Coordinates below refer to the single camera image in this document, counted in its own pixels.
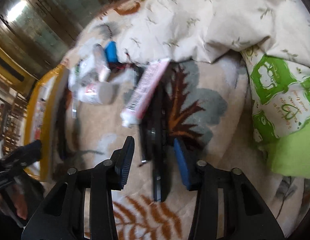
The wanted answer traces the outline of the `person's left hand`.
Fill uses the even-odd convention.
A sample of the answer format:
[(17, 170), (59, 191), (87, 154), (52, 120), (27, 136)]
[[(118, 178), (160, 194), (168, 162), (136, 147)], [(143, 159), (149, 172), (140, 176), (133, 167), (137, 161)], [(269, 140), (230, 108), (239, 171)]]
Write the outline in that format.
[[(16, 214), (19, 218), (26, 220), (28, 216), (28, 207), (25, 201), (24, 194), (21, 192), (18, 185), (13, 184), (8, 187), (9, 197), (12, 200), (14, 207), (16, 209)], [(9, 215), (7, 207), (4, 204), (4, 199), (0, 194), (0, 211), (4, 215)]]

